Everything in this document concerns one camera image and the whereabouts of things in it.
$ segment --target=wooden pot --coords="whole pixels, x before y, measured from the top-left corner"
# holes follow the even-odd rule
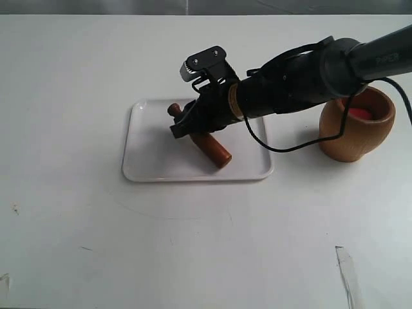
[[[336,135],[341,126],[344,105],[347,99],[326,103],[319,121],[319,137]],[[395,106],[380,90],[367,87],[353,98],[351,108],[368,110],[373,120],[364,120],[348,114],[342,137],[319,143],[322,151],[340,162],[354,162],[378,147],[387,137],[395,120]]]

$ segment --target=black cable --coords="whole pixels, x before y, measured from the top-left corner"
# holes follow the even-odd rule
[[[405,103],[407,115],[409,116],[409,119],[410,119],[411,124],[412,124],[412,108],[411,108],[411,104],[410,104],[410,102],[409,102],[409,99],[408,99],[405,91],[402,89],[402,87],[400,87],[397,82],[395,82],[394,80],[389,79],[389,78],[387,78],[387,77],[384,77],[384,78],[382,78],[382,79],[377,79],[377,80],[381,80],[381,81],[387,82],[387,83],[391,84],[393,87],[396,88],[396,90],[399,92],[400,96],[402,97],[402,100],[403,100],[404,103]],[[243,119],[245,120],[246,127],[247,127],[250,135],[252,135],[252,137],[255,139],[255,141],[257,141],[262,147],[268,149],[269,151],[273,151],[273,152],[275,152],[275,153],[289,153],[289,152],[291,152],[291,151],[295,151],[295,150],[298,150],[298,149],[300,149],[300,148],[304,148],[304,147],[306,147],[306,146],[310,146],[310,145],[313,145],[313,144],[316,144],[316,143],[319,143],[319,142],[325,142],[325,141],[327,141],[327,140],[336,140],[336,139],[342,137],[342,135],[343,135],[343,133],[344,133],[344,131],[345,131],[346,119],[348,118],[349,108],[350,108],[350,105],[351,105],[351,103],[352,103],[352,100],[353,100],[354,96],[355,96],[362,88],[363,88],[363,85],[362,85],[362,87],[360,87],[360,88],[358,89],[358,91],[356,91],[355,93],[353,93],[353,94],[349,97],[349,99],[348,99],[348,101],[347,101],[347,103],[346,103],[346,105],[345,105],[344,111],[343,111],[342,120],[341,120],[341,128],[340,128],[338,134],[333,135],[333,136],[327,136],[327,137],[317,138],[317,139],[315,139],[315,140],[311,140],[311,141],[309,141],[309,142],[306,142],[306,143],[303,143],[303,144],[300,144],[300,145],[297,145],[297,146],[294,146],[294,147],[291,147],[291,148],[277,149],[277,148],[273,148],[273,147],[270,147],[270,146],[266,145],[266,144],[265,144],[264,142],[262,142],[262,141],[256,136],[256,134],[253,132],[252,128],[250,127],[250,124],[249,124],[249,121],[248,121],[248,118],[247,118],[246,114],[242,111]]]

